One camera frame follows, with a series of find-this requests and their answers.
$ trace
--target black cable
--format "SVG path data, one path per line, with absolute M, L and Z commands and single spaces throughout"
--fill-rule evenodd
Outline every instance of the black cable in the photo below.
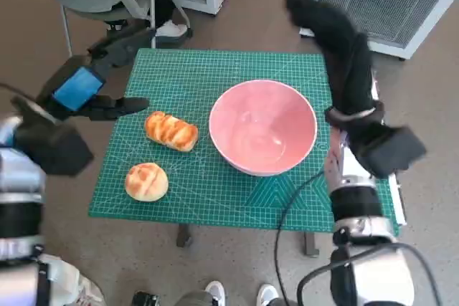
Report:
M 21 91 L 17 87 L 14 87 L 14 86 L 11 86 L 9 84 L 6 84 L 5 82 L 0 82 L 0 87 L 5 89 L 5 90 L 8 90 L 10 92 L 13 92 L 13 93 L 17 94 L 17 95 L 25 98 L 26 100 L 30 100 L 31 102 L 35 103 L 35 99 L 31 95 L 28 95 L 27 93 L 25 93 L 24 91 Z
M 290 199 L 290 202 L 288 203 L 288 205 L 284 208 L 284 210 L 282 212 L 282 216 L 281 216 L 280 221 L 279 221 L 278 232 L 275 235 L 275 244 L 274 244 L 275 273 L 278 276 L 278 281 L 279 281 L 279 285 L 280 285 L 280 291 L 282 292 L 282 296 L 284 298 L 284 302 L 286 303 L 287 306 L 290 306 L 290 303 L 289 303 L 289 301 L 287 299 L 287 293 L 285 292 L 284 284 L 282 282 L 282 277 L 280 276 L 280 270 L 279 270 L 278 249 L 279 249 L 280 231 L 282 231 L 282 226 L 284 224 L 284 221 L 285 221 L 285 218 L 286 218 L 286 216 L 288 214 L 288 211 L 290 211 L 290 208 L 292 207 L 293 202 L 295 202 L 295 200 L 298 197 L 298 195 L 300 194 L 300 192 L 309 183 L 311 183 L 312 181 L 314 181 L 315 179 L 317 179 L 318 177 L 320 177 L 322 175 L 323 175 L 323 171 L 320 171 L 320 172 L 316 173 L 314 176 L 312 176 L 310 179 L 308 179 L 307 181 L 303 182 L 299 187 L 297 187 L 297 189 L 295 190 L 295 192 L 292 195 L 292 198 Z
M 339 262 L 334 262 L 334 263 L 330 263 L 330 264 L 324 265 L 324 266 L 322 266 L 322 267 L 310 272 L 309 274 L 307 274 L 300 281 L 300 283 L 298 284 L 298 287 L 296 289 L 296 298 L 297 298 L 297 301 L 298 301 L 298 306 L 304 306 L 304 304 L 303 304 L 303 289 L 304 289 L 304 286 L 306 285 L 306 283 L 310 282 L 314 277 L 317 277 L 318 275 L 323 274 L 324 272 L 327 272 L 329 270 L 332 270 L 332 269 L 335 269 L 335 268 L 338 268 L 338 267 L 342 267 L 345 264 L 352 263 L 352 262 L 354 262 L 354 261 L 356 261 L 358 259 L 362 259 L 362 258 L 371 256 L 372 254 L 376 254 L 378 252 L 381 253 L 381 251 L 384 250 L 384 249 L 399 249 L 399 248 L 400 249 L 406 249 L 406 250 L 410 251 L 419 260 L 419 262 L 422 265 L 422 268 L 424 268 L 424 270 L 426 272 L 427 278 L 429 279 L 429 283 L 430 283 L 430 286 L 432 288 L 432 293 L 433 293 L 433 296 L 435 298 L 435 304 L 437 306 L 443 305 L 443 302 L 442 302 L 441 296 L 440 296 L 440 291 L 438 289 L 437 282 L 435 281 L 435 278 L 433 276 L 432 270 L 430 269 L 429 264 L 427 263 L 427 261 L 425 260 L 423 255 L 419 252 L 419 250 L 416 249 L 415 247 L 409 245 L 409 244 L 406 244 L 406 243 L 386 243 L 386 244 L 376 245 L 375 247 L 373 247 L 371 249 L 368 249 L 368 250 L 366 250 L 364 252 L 361 252 L 360 254 L 356 254 L 354 256 L 351 256 L 348 259 L 343 259 L 342 261 L 339 261 Z

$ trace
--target bowl rim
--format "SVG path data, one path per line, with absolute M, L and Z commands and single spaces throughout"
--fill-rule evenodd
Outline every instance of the bowl rim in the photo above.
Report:
M 215 139 L 214 139 L 214 136 L 212 135 L 212 129 L 211 129 L 211 123 L 212 123 L 212 114 L 214 114 L 214 109 L 215 107 L 217 106 L 218 102 L 223 98 L 223 96 L 225 96 L 228 92 L 230 92 L 231 90 L 235 89 L 236 87 L 241 87 L 242 85 L 244 84 L 249 84 L 249 83 L 254 83 L 254 82 L 271 82 L 273 84 L 279 84 L 283 87 L 287 87 L 291 90 L 293 90 L 297 95 L 299 95 L 301 98 L 303 98 L 303 100 L 306 102 L 306 104 L 309 106 L 309 108 L 311 109 L 311 112 L 313 114 L 313 118 L 314 118 L 314 136 L 313 136 L 313 140 L 311 142 L 311 146 L 309 147 L 309 149 L 306 151 L 306 153 L 304 154 L 304 156 L 302 156 L 301 158 L 298 159 L 298 161 L 296 163 L 294 163 L 292 166 L 290 166 L 289 168 L 285 169 L 285 170 L 282 170 L 282 171 L 277 171 L 277 170 L 262 170 L 262 171 L 256 171 L 256 170 L 253 170 L 251 168 L 248 168 L 247 166 L 243 166 L 239 163 L 235 163 L 231 158 L 229 158 L 227 155 L 225 155 L 222 150 L 220 150 L 220 148 L 218 147 L 218 145 L 215 143 Z M 233 167 L 237 166 L 238 168 L 241 168 L 242 170 L 245 170 L 245 171 L 249 171 L 251 173 L 271 173 L 273 175 L 278 175 L 278 174 L 281 174 L 281 173 L 284 173 L 286 171 L 289 171 L 291 170 L 292 168 L 294 168 L 295 166 L 297 166 L 299 163 L 301 163 L 308 155 L 309 153 L 312 151 L 313 147 L 314 147 L 314 144 L 316 143 L 316 139 L 317 139 L 317 127 L 318 127 L 318 124 L 317 124 L 317 117 L 316 117 L 316 112 L 314 111 L 314 108 L 312 107 L 312 105 L 309 103 L 308 99 L 306 97 L 304 97 L 299 91 L 297 91 L 297 89 L 295 89 L 294 87 L 291 87 L 290 85 L 287 85 L 287 84 L 284 84 L 283 82 L 278 82 L 277 80 L 271 80 L 271 79 L 254 79 L 254 80 L 247 80 L 245 82 L 240 82 L 239 84 L 236 84 L 236 85 L 233 85 L 231 86 L 228 90 L 226 90 L 225 92 L 223 92 L 218 98 L 217 100 L 215 101 L 214 105 L 212 106 L 212 109 L 210 110 L 210 114 L 209 114 L 209 134 L 210 134 L 210 138 L 212 140 L 212 143 L 214 144 L 214 147 L 219 151 L 219 153 L 222 155 L 223 158 L 225 158 L 227 161 L 229 161 Z

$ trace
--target pink bowl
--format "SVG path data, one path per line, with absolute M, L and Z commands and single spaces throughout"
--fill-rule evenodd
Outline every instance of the pink bowl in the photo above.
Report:
M 273 176 L 311 152 L 317 120 L 297 90 L 272 80 L 251 80 L 231 87 L 215 102 L 209 131 L 217 150 L 236 169 Z

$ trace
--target chair leg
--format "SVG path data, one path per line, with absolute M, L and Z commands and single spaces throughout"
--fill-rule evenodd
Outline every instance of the chair leg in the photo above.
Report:
M 191 24 L 190 24 L 190 21 L 189 21 L 189 18 L 188 16 L 186 15 L 185 11 L 183 10 L 183 8 L 180 6 L 179 2 L 177 0 L 172 0 L 172 2 L 174 3 L 175 7 L 177 8 L 177 10 L 179 10 L 181 16 L 185 19 L 185 22 L 186 22 L 186 27 L 188 29 L 191 29 Z
M 67 43 L 67 50 L 69 52 L 69 57 L 72 57 L 73 52 L 72 52 L 72 41 L 70 40 L 70 33 L 69 33 L 69 23 L 67 21 L 67 13 L 65 12 L 65 8 L 63 5 L 60 6 L 60 14 L 62 16 L 62 23 L 64 24 L 65 41 Z
M 150 0 L 150 27 L 152 30 L 155 30 L 155 0 Z M 151 39 L 151 48 L 156 48 L 156 33 Z

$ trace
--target elongated bread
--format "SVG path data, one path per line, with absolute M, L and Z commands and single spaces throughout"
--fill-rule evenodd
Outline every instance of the elongated bread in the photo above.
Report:
M 167 175 L 155 163 L 133 166 L 126 176 L 126 192 L 137 201 L 152 202 L 163 197 L 169 188 Z
M 189 152 L 198 140 L 198 127 L 162 111 L 155 111 L 145 120 L 146 136 L 175 150 Z

